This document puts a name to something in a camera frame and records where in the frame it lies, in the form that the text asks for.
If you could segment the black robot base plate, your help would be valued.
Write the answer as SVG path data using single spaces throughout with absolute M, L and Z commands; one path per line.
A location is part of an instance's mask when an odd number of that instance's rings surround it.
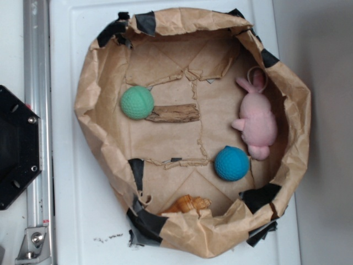
M 41 173 L 40 118 L 1 86 L 1 210 Z

